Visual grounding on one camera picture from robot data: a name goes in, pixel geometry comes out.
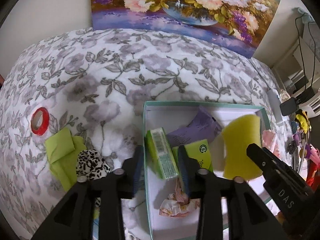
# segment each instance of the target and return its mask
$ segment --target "floral bedspread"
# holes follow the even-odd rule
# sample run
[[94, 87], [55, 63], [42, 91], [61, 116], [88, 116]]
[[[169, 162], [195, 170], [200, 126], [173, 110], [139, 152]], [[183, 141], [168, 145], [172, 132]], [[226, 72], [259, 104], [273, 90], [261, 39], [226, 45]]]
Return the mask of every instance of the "floral bedspread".
[[[16, 234], [29, 239], [65, 194], [49, 171], [44, 141], [67, 126], [118, 168], [142, 141], [146, 100], [263, 106], [286, 160], [290, 124], [275, 123], [266, 95], [276, 87], [258, 60], [161, 31], [89, 28], [34, 44], [22, 52], [0, 91], [2, 211], [8, 209], [25, 228]], [[41, 106], [50, 124], [37, 136], [30, 119]], [[143, 184], [137, 199], [123, 201], [123, 213], [128, 239], [148, 239]]]

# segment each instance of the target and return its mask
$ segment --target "screw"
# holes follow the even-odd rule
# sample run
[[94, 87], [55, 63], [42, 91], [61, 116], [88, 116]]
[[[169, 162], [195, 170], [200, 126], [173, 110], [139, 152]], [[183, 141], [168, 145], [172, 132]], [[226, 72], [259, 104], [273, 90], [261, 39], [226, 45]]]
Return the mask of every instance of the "screw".
[[79, 178], [77, 178], [77, 181], [80, 183], [84, 183], [87, 181], [87, 177], [86, 176], [80, 176]]
[[124, 170], [123, 169], [116, 169], [113, 171], [113, 173], [116, 175], [122, 175], [122, 174], [124, 174]]
[[243, 182], [244, 182], [244, 179], [241, 178], [241, 177], [235, 177], [233, 180], [234, 180], [236, 183], [243, 183]]
[[199, 170], [198, 170], [198, 173], [199, 173], [200, 175], [207, 175], [207, 174], [209, 173], [209, 171], [206, 170], [206, 169], [199, 169]]

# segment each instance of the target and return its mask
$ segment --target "purple envelope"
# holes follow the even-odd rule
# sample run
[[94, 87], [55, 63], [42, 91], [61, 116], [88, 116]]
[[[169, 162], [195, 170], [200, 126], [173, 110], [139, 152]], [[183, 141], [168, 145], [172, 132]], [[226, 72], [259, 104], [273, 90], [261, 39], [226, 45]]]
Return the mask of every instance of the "purple envelope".
[[208, 143], [210, 143], [221, 131], [220, 124], [203, 106], [199, 106], [199, 111], [192, 122], [187, 127], [168, 133], [167, 138], [171, 147], [186, 145], [204, 139], [207, 139]]

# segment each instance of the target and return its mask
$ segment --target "white wall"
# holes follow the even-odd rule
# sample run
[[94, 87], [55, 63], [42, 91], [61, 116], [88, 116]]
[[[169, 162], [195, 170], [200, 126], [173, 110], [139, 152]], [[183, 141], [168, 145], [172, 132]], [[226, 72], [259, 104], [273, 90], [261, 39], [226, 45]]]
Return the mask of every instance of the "white wall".
[[[292, 10], [295, 7], [304, 5], [300, 0], [281, 0], [275, 18], [254, 54], [270, 67], [298, 37], [294, 26], [297, 13]], [[6, 77], [29, 45], [88, 26], [91, 26], [90, 0], [19, 0], [0, 29], [0, 74]]]
[[[300, 16], [295, 8], [301, 7], [308, 11], [301, 0], [281, 0], [275, 17], [267, 33], [254, 53], [254, 57], [272, 67], [298, 38], [294, 20]], [[303, 33], [302, 21], [297, 25], [300, 35]]]
[[19, 0], [0, 29], [0, 74], [5, 78], [31, 44], [89, 26], [90, 0]]

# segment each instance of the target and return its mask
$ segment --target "yellow sponge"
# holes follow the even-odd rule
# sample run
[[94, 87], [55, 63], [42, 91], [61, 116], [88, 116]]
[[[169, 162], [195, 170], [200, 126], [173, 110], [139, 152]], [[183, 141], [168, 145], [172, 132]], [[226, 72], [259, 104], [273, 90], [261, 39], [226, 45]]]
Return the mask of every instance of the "yellow sponge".
[[233, 120], [222, 130], [226, 146], [226, 164], [223, 176], [233, 179], [241, 176], [245, 180], [262, 175], [262, 170], [247, 156], [247, 147], [255, 143], [261, 147], [260, 117], [249, 114]]

